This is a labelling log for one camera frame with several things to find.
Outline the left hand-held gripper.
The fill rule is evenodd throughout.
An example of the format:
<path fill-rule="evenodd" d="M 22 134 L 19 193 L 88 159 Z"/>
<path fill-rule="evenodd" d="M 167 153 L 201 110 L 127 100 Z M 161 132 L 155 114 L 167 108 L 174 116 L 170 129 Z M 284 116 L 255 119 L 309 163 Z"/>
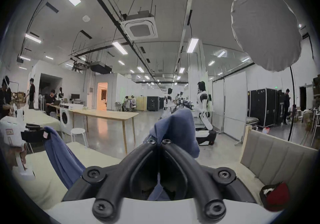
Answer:
<path fill-rule="evenodd" d="M 28 142 L 44 142 L 49 140 L 49 132 L 37 124 L 24 123 L 23 117 L 5 116 L 1 119 L 1 133 L 4 143 L 11 147 L 25 147 Z M 13 167 L 13 173 L 18 174 L 22 179 L 32 181 L 35 175 L 32 167 L 25 166 L 20 162 L 19 155 L 16 155 L 17 167 Z"/>

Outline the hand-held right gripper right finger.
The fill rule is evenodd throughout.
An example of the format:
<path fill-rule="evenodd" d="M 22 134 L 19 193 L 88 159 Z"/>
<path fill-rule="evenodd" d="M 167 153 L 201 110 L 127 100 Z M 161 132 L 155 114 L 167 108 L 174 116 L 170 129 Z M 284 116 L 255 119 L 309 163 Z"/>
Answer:
<path fill-rule="evenodd" d="M 194 198 L 203 219 L 222 219 L 223 199 L 256 203 L 233 169 L 202 166 L 169 139 L 161 142 L 161 186 L 171 201 Z"/>

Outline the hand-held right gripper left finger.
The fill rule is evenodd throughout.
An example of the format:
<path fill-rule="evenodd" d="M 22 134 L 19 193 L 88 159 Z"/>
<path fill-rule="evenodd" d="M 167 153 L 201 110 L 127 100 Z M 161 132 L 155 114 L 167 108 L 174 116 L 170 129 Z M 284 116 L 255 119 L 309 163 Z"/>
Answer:
<path fill-rule="evenodd" d="M 62 201 L 95 198 L 94 217 L 117 218 L 123 198 L 147 200 L 157 183 L 158 144 L 148 138 L 119 164 L 87 167 Z"/>

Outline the person's left hand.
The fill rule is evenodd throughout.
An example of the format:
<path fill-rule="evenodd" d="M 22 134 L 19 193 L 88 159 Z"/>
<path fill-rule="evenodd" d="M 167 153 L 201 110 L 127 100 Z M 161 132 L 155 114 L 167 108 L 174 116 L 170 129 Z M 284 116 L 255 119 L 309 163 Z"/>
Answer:
<path fill-rule="evenodd" d="M 10 171 L 13 170 L 13 167 L 18 166 L 16 155 L 19 156 L 20 162 L 23 165 L 26 164 L 27 151 L 25 147 L 11 147 L 5 144 L 5 147 L 2 151 Z"/>

